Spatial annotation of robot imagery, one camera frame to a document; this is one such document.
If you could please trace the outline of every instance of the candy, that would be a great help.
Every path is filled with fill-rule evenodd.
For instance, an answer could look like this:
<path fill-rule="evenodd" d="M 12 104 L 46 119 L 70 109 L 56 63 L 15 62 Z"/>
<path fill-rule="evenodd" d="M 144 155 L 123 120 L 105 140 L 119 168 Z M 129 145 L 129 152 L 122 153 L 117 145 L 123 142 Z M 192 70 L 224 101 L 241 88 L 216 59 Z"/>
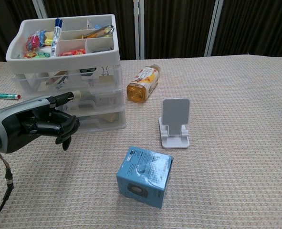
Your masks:
<path fill-rule="evenodd" d="M 81 55 L 81 54 L 85 54 L 85 49 L 70 50 L 61 53 L 59 56 L 73 56 L 73 55 Z"/>
<path fill-rule="evenodd" d="M 31 58 L 48 58 L 50 57 L 49 53 L 45 52 L 29 52 L 24 54 L 24 59 L 31 59 Z"/>
<path fill-rule="evenodd" d="M 39 34 L 39 43 L 40 43 L 40 47 L 44 46 L 44 42 L 45 42 L 45 33 L 46 33 L 46 30 L 41 30 L 40 31 L 40 34 Z"/>
<path fill-rule="evenodd" d="M 38 50 L 40 47 L 40 39 L 37 34 L 33 34 L 28 37 L 26 42 L 26 49 L 28 51 L 35 51 Z"/>
<path fill-rule="evenodd" d="M 45 35 L 44 45 L 51 46 L 53 42 L 54 31 L 46 32 L 44 35 Z"/>

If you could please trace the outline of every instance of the product box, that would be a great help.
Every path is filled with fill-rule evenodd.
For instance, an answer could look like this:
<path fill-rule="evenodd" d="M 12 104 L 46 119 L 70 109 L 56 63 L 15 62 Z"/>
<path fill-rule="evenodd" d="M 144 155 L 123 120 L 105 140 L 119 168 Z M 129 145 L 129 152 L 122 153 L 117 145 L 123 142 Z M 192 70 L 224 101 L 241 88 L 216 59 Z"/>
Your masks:
<path fill-rule="evenodd" d="M 162 208 L 173 157 L 135 146 L 116 174 L 122 195 Z"/>

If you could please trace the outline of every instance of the prosthetic hand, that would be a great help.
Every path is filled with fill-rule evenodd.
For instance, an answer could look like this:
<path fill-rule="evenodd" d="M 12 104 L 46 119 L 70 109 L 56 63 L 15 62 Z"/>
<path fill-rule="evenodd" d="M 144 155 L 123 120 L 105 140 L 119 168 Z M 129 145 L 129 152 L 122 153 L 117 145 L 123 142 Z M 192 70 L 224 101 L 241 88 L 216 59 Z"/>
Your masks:
<path fill-rule="evenodd" d="M 67 150 L 79 120 L 55 108 L 74 99 L 74 93 L 41 96 L 0 109 L 0 152 L 12 153 L 41 135 L 55 136 Z"/>

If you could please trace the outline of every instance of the table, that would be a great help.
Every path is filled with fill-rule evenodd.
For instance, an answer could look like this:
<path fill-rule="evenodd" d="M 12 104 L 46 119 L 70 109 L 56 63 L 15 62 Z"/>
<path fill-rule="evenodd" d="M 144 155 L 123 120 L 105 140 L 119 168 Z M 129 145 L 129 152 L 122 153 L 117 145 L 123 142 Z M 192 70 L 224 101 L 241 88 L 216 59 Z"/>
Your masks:
<path fill-rule="evenodd" d="M 15 189 L 0 228 L 282 228 L 282 57 L 122 61 L 124 87 L 142 67 L 161 78 L 148 101 L 127 101 L 127 128 L 77 134 L 68 151 L 40 137 L 5 155 Z M 0 93 L 15 93 L 0 63 Z M 191 101 L 188 149 L 161 147 L 164 98 Z M 0 100 L 0 108 L 16 101 Z M 129 146 L 171 154 L 162 209 L 118 193 Z M 0 203 L 6 189 L 0 161 Z"/>

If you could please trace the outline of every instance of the white plastic drawer organizer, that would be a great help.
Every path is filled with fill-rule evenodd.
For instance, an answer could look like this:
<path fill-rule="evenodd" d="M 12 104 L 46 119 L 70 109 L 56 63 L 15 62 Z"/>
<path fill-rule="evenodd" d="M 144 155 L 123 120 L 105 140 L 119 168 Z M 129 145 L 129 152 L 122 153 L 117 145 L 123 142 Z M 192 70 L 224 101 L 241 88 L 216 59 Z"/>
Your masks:
<path fill-rule="evenodd" d="M 79 117 L 79 132 L 125 128 L 122 76 L 115 17 L 112 14 L 67 17 L 55 57 L 23 58 L 28 37 L 37 31 L 54 31 L 55 18 L 25 20 L 11 42 L 6 60 L 22 98 L 80 91 L 81 98 L 59 109 Z M 100 38 L 83 38 L 97 29 L 112 25 L 114 31 Z M 82 49 L 85 54 L 61 56 Z"/>

